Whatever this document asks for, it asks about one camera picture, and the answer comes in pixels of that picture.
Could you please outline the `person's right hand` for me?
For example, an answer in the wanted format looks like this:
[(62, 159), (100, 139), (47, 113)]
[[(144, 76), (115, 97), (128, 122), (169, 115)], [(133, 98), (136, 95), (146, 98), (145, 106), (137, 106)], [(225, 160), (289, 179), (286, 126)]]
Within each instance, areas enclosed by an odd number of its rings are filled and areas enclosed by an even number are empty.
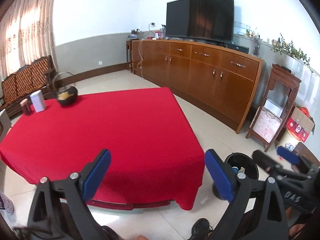
[(301, 214), (294, 208), (289, 207), (285, 212), (289, 227), (289, 239), (295, 239), (301, 233), (305, 223), (297, 223)]

